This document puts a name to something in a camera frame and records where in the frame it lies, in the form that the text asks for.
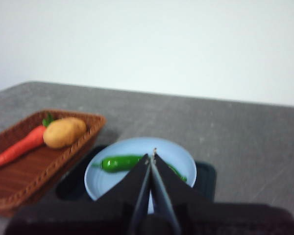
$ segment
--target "gray countertop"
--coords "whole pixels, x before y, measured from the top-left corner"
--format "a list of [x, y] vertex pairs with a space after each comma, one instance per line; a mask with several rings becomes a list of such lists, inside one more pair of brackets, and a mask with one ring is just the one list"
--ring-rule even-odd
[[[0, 92], [0, 132], [45, 108], [99, 113], [95, 145], [152, 136], [218, 174], [215, 201], [266, 203], [294, 216], [294, 108], [29, 82]], [[0, 216], [0, 234], [9, 219]]]

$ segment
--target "wicker basket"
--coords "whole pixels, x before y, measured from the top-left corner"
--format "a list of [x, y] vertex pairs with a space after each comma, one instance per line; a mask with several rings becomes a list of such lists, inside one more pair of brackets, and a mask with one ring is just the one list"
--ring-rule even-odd
[[0, 153], [24, 138], [51, 113], [55, 119], [77, 117], [85, 121], [87, 132], [62, 149], [42, 145], [0, 167], [0, 214], [12, 216], [21, 206], [37, 202], [50, 187], [89, 149], [106, 120], [101, 115], [64, 110], [42, 110], [0, 133]]

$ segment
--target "light blue plate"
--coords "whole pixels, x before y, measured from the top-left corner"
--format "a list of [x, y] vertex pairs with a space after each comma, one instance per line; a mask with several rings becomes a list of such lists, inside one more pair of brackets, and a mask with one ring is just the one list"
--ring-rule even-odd
[[[114, 185], [116, 185], [128, 171], [107, 173], [99, 167], [91, 166], [93, 163], [100, 163], [101, 160], [113, 155], [152, 155], [153, 149], [157, 148], [158, 155], [167, 163], [173, 165], [183, 176], [187, 177], [187, 184], [194, 186], [196, 180], [196, 165], [188, 151], [180, 145], [168, 140], [139, 137], [127, 139], [114, 143], [99, 153], [89, 162], [85, 172], [85, 187], [87, 193], [93, 200], [97, 200]], [[153, 212], [151, 200], [149, 200], [148, 213]]]

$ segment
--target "orange carrot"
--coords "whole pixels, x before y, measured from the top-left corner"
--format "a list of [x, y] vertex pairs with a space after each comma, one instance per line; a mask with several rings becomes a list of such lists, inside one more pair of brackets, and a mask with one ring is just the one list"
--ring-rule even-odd
[[33, 129], [25, 138], [15, 143], [0, 154], [0, 166], [13, 161], [25, 152], [44, 143], [43, 134], [46, 127], [40, 125]]

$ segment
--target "green chili pepper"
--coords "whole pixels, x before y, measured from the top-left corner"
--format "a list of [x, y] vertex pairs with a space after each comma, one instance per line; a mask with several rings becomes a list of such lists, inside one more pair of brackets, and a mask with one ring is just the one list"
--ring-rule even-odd
[[[109, 156], [101, 161], [100, 164], [92, 164], [94, 167], [100, 167], [106, 172], [114, 173], [124, 170], [132, 169], [142, 158], [139, 155], [123, 155], [123, 156]], [[187, 181], [185, 176], [182, 176], [177, 169], [171, 164], [168, 167], [184, 182]]]
[[167, 163], [167, 165], [168, 165], [168, 167], [169, 167], [171, 170], [173, 170], [173, 172], [174, 172], [178, 177], [180, 177], [181, 180], [183, 180], [184, 182], [187, 181], [187, 178], [186, 178], [185, 176], [181, 175], [180, 172], [178, 172], [177, 169], [175, 169], [173, 165], [168, 164], [168, 163]]

